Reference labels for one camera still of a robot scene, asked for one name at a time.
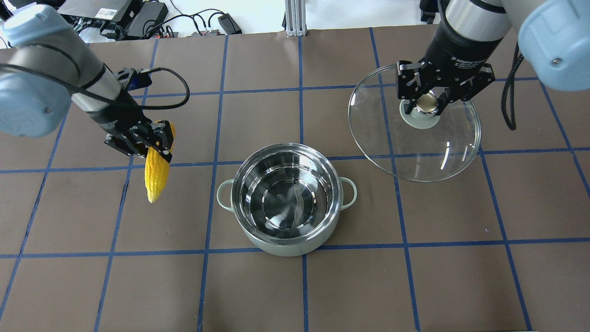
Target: pot handle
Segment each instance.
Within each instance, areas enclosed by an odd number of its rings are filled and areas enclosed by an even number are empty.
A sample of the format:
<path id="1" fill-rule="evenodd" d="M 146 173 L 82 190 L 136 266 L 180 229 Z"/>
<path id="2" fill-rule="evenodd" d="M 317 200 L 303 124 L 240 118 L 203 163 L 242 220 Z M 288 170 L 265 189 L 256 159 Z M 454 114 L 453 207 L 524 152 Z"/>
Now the pot handle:
<path id="1" fill-rule="evenodd" d="M 340 181 L 350 184 L 350 186 L 352 187 L 352 191 L 354 191 L 354 196 L 352 197 L 352 200 L 350 201 L 350 203 L 345 204 L 340 207 L 340 211 L 342 211 L 344 209 L 348 209 L 349 207 L 351 207 L 351 205 L 353 205 L 356 202 L 357 191 L 356 191 L 356 185 L 354 182 L 352 182 L 351 179 L 345 178 L 345 177 L 340 177 Z"/>
<path id="2" fill-rule="evenodd" d="M 226 181 L 224 181 L 222 184 L 220 184 L 220 185 L 219 185 L 219 188 L 217 188 L 217 203 L 219 203 L 219 205 L 220 205 L 222 208 L 224 208 L 224 209 L 226 209 L 226 210 L 228 210 L 228 211 L 230 211 L 230 212 L 234 212 L 234 206 L 233 206 L 234 204 L 231 202 L 231 199 L 230 199 L 230 205 L 231 205 L 231 206 L 225 206 L 225 205 L 224 205 L 224 204 L 221 202 L 221 191 L 223 190 L 223 188 L 224 188 L 225 186 L 227 186 L 227 185 L 229 185 L 229 184 L 233 184 L 233 183 L 234 183 L 234 179 L 232 179 L 232 178 L 231 178 L 231 179 L 229 179 L 229 180 L 226 180 Z"/>

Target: power adapter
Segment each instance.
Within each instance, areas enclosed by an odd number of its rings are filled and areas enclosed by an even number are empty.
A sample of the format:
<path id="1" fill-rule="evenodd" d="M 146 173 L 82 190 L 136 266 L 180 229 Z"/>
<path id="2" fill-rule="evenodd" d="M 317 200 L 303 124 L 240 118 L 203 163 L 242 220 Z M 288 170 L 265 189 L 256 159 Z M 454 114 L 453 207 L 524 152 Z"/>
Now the power adapter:
<path id="1" fill-rule="evenodd" d="M 218 19 L 219 24 L 225 30 L 225 33 L 228 35 L 236 35 L 241 34 L 242 29 L 240 26 L 234 21 L 234 19 L 230 16 L 230 14 L 225 13 L 221 15 Z"/>
<path id="2" fill-rule="evenodd" d="M 166 4 L 155 1 L 144 2 L 142 9 L 129 25 L 129 29 L 127 29 L 127 37 L 125 39 L 137 40 L 142 38 L 148 31 L 150 31 L 152 26 L 164 22 L 166 15 L 168 15 L 168 7 L 166 7 Z"/>

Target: robotic arm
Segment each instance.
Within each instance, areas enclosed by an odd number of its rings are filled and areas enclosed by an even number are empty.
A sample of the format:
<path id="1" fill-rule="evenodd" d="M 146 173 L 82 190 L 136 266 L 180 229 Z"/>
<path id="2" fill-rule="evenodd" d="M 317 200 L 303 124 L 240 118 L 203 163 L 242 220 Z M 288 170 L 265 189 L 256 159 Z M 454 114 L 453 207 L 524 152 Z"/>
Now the robotic arm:
<path id="1" fill-rule="evenodd" d="M 23 9 L 6 21 L 4 33 L 17 51 L 7 64 L 0 64 L 0 131 L 46 135 L 73 101 L 107 132 L 107 145 L 140 157 L 152 147 L 171 161 L 170 124 L 147 118 L 142 109 L 150 107 L 139 106 L 127 92 L 135 71 L 120 72 L 117 79 L 52 7 Z M 139 87 L 151 83 L 147 73 L 143 77 L 148 83 Z"/>
<path id="2" fill-rule="evenodd" d="M 590 89 L 590 1 L 438 0 L 438 6 L 441 23 L 424 58 L 397 62 L 406 115 L 440 116 L 449 103 L 470 100 L 493 82 L 486 61 L 512 26 L 541 82 Z"/>

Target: pot lid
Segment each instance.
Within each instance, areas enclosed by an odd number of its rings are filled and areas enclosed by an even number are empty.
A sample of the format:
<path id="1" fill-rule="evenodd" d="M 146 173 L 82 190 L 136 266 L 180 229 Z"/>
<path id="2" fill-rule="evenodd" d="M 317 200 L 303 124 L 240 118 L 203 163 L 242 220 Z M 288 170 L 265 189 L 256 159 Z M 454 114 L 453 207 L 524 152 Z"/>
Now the pot lid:
<path id="1" fill-rule="evenodd" d="M 348 107 L 350 130 L 367 158 L 396 177 L 434 182 L 450 178 L 477 155 L 481 124 L 471 101 L 449 104 L 437 113 L 434 91 L 417 101 L 409 115 L 397 98 L 395 65 L 367 75 Z"/>

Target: brown table surface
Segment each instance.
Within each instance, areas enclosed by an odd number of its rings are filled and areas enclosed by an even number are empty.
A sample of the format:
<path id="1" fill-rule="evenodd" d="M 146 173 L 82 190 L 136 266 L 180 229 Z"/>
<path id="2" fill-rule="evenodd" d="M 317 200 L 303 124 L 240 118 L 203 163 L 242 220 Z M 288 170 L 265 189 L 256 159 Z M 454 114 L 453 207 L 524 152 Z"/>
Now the brown table surface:
<path id="1" fill-rule="evenodd" d="M 188 81 L 187 105 L 145 112 L 176 125 L 168 186 L 148 203 L 142 160 L 76 106 L 43 138 L 0 134 L 0 331 L 588 331 L 589 92 L 546 89 L 525 62 L 508 130 L 511 31 L 490 59 L 498 82 L 474 98 L 483 150 L 461 174 L 397 181 L 354 143 L 354 85 L 419 60 L 435 28 L 93 44 L 113 70 Z M 181 98 L 174 77 L 152 78 L 138 102 Z M 260 252 L 214 200 L 278 142 L 318 149 L 359 189 L 302 257 Z"/>

